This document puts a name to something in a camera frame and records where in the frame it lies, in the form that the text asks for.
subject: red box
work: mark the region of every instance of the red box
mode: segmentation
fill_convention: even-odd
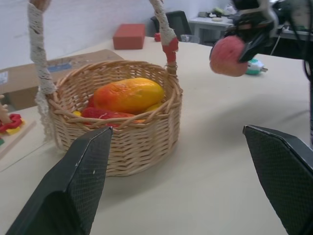
[[[142,49],[145,36],[144,24],[122,24],[113,36],[114,49]]]
[[[155,34],[155,41],[156,42],[161,42],[161,35],[160,35],[160,33],[156,33]]]

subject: table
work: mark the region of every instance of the table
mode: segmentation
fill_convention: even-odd
[[[197,18],[189,20],[188,22],[194,25],[194,35],[202,39],[202,30],[204,29],[219,31],[220,37],[222,37],[225,29],[232,25],[231,19],[228,19],[227,17],[223,16],[222,20],[223,21],[221,22],[216,22],[216,21],[212,21],[211,18],[197,17]],[[307,35],[308,35],[307,32],[298,31],[297,33],[301,40],[306,41]],[[289,30],[289,28],[283,30],[280,36],[281,38],[285,38],[285,39],[296,39],[294,32],[292,30]]]
[[[178,146],[151,169],[106,179],[91,234],[287,235],[259,184],[242,129],[255,124],[309,143],[309,83],[301,61],[258,55],[266,74],[234,78],[211,71],[211,47],[179,46],[184,97]],[[76,54],[103,48],[112,49],[112,42]],[[146,38],[143,50],[116,53],[165,64],[161,45],[152,38]],[[23,149],[10,154],[27,155],[25,146],[42,144],[43,137],[36,129],[19,143]],[[0,173],[0,234],[62,155],[47,143]]]

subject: toy mango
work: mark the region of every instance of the toy mango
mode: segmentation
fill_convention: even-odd
[[[94,92],[97,109],[129,114],[142,112],[163,100],[164,90],[147,78],[131,78],[112,82]]]
[[[152,105],[148,109],[146,109],[145,112],[154,111],[154,110],[158,109],[158,107],[160,107],[161,105],[162,105],[162,103],[158,103],[158,104]]]

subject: cable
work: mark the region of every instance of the cable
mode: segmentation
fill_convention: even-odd
[[[311,69],[310,69],[310,65],[308,64],[307,61],[303,61],[303,69],[304,69],[304,73],[307,76],[308,80],[311,82]]]
[[[289,22],[290,27],[292,29],[292,31],[294,32],[295,38],[296,38],[296,43],[297,43],[297,47],[299,49],[299,51],[301,51],[302,46],[300,44],[301,39],[298,35],[297,29],[295,27],[293,18],[292,18],[292,5],[288,2],[288,1],[283,1],[281,2],[281,5],[278,5],[278,7],[280,7],[282,9],[282,13],[285,16],[285,19]]]
[[[273,47],[273,50],[272,50],[272,52],[270,53],[270,55],[273,55],[273,52],[275,51],[275,49],[276,49],[276,47],[277,47],[277,45],[278,45],[278,43],[279,43],[279,40],[280,40],[280,35],[278,36],[278,38],[277,38],[277,40],[276,40],[276,43],[275,43],[275,46]]]

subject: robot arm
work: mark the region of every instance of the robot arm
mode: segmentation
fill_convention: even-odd
[[[246,44],[239,62],[251,60],[272,42],[277,30],[290,23],[311,28],[312,0],[233,0],[240,17],[229,27],[225,36],[236,35]]]

